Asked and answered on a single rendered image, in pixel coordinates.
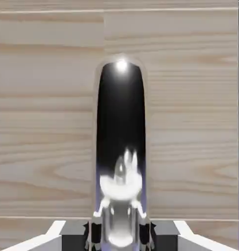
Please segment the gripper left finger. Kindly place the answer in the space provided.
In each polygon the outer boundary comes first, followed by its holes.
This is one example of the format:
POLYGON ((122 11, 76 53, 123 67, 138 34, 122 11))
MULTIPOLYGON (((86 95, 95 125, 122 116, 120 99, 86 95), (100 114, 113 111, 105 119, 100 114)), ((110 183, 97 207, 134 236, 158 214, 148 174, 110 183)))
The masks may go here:
POLYGON ((85 251, 89 248, 88 220, 56 220, 45 234, 1 251, 85 251))

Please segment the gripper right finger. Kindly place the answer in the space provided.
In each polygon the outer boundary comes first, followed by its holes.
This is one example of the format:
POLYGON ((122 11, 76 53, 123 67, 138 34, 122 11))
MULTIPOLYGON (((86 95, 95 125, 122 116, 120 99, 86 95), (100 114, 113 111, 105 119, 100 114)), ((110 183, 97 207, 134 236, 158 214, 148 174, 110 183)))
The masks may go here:
POLYGON ((239 251, 194 233, 183 220, 151 220, 154 251, 239 251))

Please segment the curved shiny metal handle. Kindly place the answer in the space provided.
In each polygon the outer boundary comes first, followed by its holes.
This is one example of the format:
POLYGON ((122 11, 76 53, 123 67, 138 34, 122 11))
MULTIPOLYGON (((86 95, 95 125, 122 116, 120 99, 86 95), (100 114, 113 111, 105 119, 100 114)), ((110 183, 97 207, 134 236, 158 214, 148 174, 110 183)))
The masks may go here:
POLYGON ((145 87, 140 62, 124 54, 101 66, 94 118, 92 251, 146 251, 145 87))

